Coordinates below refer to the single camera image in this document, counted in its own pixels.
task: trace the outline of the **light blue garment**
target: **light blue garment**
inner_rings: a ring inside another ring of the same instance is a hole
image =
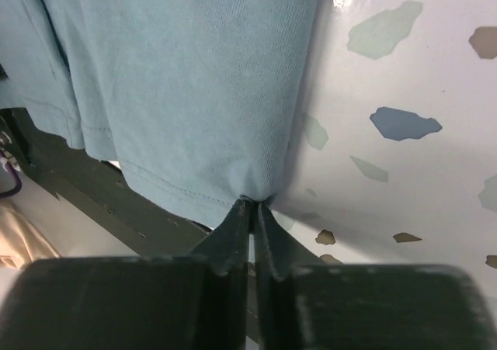
[[[0,107],[217,226],[281,185],[317,0],[0,0]]]

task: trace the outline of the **folded fabric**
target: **folded fabric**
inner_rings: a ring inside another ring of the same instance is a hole
[[[217,226],[282,182],[317,0],[0,0],[0,107]]]
[[[41,258],[60,255],[11,203],[0,201],[0,267],[21,269]]]

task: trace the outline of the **screw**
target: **screw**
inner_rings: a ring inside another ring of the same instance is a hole
[[[5,131],[0,133],[0,144],[5,146],[6,144],[12,144],[12,139],[10,139],[9,135]]]

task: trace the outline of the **beige cloth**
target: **beige cloth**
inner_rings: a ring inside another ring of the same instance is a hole
[[[60,255],[45,237],[5,200],[0,200],[0,267],[20,269],[40,258]]]

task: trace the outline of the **cable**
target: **cable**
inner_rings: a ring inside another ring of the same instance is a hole
[[[19,193],[19,191],[23,187],[23,183],[21,182],[21,178],[17,174],[16,170],[13,168],[8,158],[4,155],[2,150],[0,150],[0,163],[2,163],[3,168],[8,173],[10,173],[10,175],[14,178],[14,182],[16,183],[13,189],[10,189],[9,191],[5,192],[0,192],[0,199],[5,199],[7,197],[14,196],[15,194]]]

